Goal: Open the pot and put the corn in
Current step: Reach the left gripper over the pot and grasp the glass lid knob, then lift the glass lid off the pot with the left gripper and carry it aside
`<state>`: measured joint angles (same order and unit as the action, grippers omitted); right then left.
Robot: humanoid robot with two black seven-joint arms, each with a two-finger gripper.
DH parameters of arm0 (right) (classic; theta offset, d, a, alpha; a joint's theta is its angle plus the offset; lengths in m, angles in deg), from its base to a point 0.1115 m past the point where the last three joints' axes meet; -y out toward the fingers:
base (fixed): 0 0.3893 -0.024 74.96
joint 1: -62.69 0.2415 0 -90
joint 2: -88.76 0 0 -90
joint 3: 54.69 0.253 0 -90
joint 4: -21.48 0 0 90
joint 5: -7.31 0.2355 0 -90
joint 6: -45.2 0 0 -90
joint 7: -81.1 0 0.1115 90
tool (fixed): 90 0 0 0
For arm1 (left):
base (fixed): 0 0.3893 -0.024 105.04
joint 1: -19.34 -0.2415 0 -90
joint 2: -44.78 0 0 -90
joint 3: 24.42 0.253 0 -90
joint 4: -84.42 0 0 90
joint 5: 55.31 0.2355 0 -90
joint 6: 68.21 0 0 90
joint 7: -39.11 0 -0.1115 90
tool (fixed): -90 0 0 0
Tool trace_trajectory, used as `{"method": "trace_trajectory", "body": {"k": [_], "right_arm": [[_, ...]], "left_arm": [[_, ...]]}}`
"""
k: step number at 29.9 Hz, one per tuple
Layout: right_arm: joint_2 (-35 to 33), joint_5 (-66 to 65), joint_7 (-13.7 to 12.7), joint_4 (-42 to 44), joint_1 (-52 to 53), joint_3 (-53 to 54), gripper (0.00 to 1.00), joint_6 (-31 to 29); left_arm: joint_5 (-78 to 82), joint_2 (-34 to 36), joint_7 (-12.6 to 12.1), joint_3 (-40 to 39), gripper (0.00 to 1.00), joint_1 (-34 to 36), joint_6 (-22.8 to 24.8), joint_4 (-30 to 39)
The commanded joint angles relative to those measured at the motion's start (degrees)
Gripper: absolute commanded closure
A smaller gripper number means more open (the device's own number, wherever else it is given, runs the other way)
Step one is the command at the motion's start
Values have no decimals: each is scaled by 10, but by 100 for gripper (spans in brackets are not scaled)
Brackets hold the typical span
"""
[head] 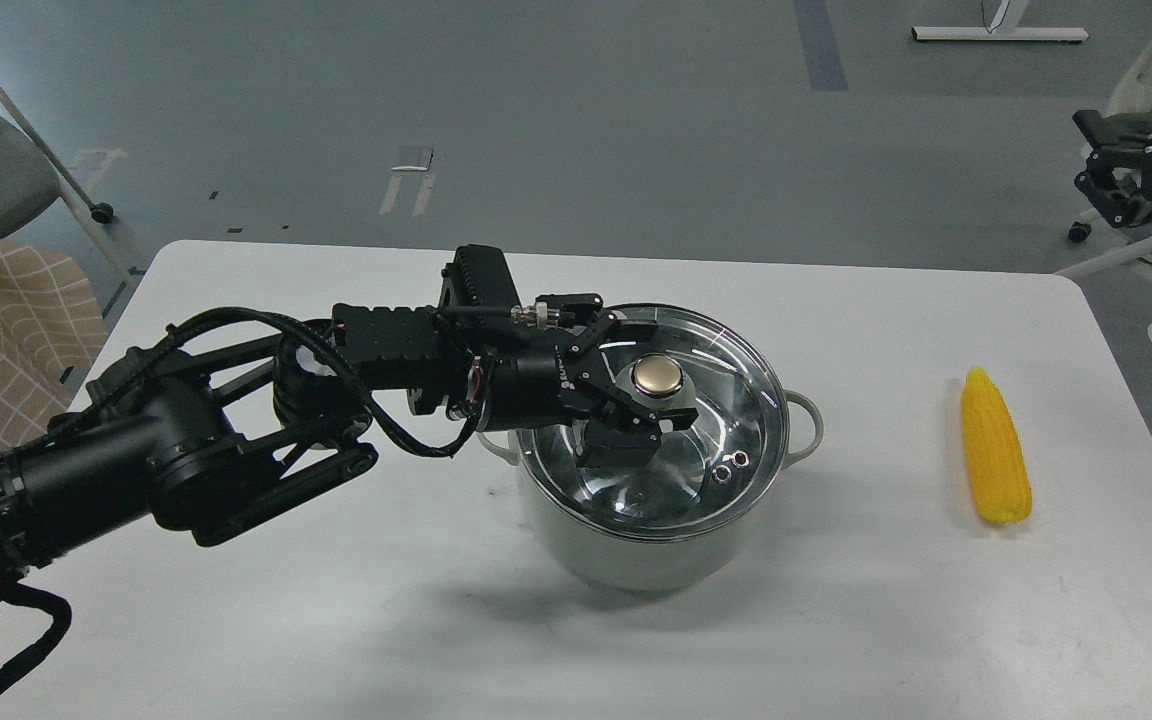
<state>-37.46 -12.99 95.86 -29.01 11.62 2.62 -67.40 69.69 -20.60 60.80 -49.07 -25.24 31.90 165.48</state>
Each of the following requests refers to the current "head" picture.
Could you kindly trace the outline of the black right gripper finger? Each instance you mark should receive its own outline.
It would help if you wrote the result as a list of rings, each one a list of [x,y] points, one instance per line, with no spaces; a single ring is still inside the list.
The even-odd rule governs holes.
[[[1137,228],[1152,222],[1152,200],[1143,187],[1149,172],[1152,151],[1091,150],[1074,184],[1111,228]]]
[[[1092,149],[1140,150],[1152,146],[1152,111],[1126,111],[1102,115],[1096,109],[1079,109],[1073,122]]]

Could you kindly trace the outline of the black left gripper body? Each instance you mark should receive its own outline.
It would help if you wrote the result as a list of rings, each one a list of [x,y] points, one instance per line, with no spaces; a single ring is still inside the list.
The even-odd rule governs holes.
[[[444,265],[442,320],[454,343],[479,361],[470,382],[483,432],[571,420],[559,404],[559,353],[602,311],[599,293],[543,293],[521,300],[497,247],[463,245]]]

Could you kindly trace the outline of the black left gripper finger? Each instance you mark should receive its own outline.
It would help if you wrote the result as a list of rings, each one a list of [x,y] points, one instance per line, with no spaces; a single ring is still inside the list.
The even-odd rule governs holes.
[[[643,468],[669,433],[699,419],[698,392],[680,365],[627,365],[613,376],[620,404],[576,424],[579,468]]]
[[[573,363],[602,361],[605,344],[652,340],[658,328],[653,319],[623,313],[573,313],[571,325],[573,340],[566,341],[566,361]]]

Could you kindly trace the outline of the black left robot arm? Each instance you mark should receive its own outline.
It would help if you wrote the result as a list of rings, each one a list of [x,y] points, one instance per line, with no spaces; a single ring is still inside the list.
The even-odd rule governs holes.
[[[150,515],[214,547],[367,473],[379,429],[417,457],[453,457],[476,432],[570,427],[581,468],[641,468],[698,419],[682,382],[617,384],[602,346],[653,320],[598,293],[524,304],[495,247],[458,247],[433,306],[338,304],[302,320],[215,306],[88,382],[90,406],[0,450],[0,602],[50,628],[0,667],[0,696],[59,646],[63,597],[33,568]]]

